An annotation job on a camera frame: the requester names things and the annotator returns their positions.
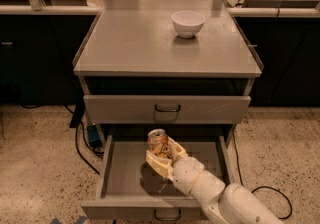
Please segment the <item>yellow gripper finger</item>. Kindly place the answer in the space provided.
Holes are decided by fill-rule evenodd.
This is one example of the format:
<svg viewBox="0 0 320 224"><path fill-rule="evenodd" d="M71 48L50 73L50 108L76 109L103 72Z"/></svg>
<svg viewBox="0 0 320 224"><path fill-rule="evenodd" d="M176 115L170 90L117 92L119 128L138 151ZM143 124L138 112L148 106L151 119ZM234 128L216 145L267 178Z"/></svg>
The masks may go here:
<svg viewBox="0 0 320 224"><path fill-rule="evenodd" d="M150 150L147 150L146 162L161 177L168 180L173 179L173 160L171 154L168 154L165 157L159 157Z"/></svg>
<svg viewBox="0 0 320 224"><path fill-rule="evenodd" d="M186 150L171 137L168 138L169 153L168 158L171 160L171 164L176 163L178 160L188 156Z"/></svg>

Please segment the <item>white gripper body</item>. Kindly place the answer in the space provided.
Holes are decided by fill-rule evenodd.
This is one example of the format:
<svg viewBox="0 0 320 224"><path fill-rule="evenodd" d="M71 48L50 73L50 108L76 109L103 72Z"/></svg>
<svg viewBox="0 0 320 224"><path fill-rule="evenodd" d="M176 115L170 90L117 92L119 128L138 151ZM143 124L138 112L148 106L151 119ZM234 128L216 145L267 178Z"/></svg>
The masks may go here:
<svg viewBox="0 0 320 224"><path fill-rule="evenodd" d="M194 182L204 169L204 165L194 157L179 159L173 167L174 187L189 195Z"/></svg>

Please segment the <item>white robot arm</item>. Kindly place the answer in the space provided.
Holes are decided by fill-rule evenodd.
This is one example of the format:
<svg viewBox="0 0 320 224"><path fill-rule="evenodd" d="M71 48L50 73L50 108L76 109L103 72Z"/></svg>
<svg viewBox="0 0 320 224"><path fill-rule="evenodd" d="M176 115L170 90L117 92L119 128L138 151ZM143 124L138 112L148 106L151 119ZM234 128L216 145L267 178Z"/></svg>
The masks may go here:
<svg viewBox="0 0 320 224"><path fill-rule="evenodd" d="M213 224L283 224L252 192L226 185L166 133L149 134L146 161L184 195L194 198Z"/></svg>

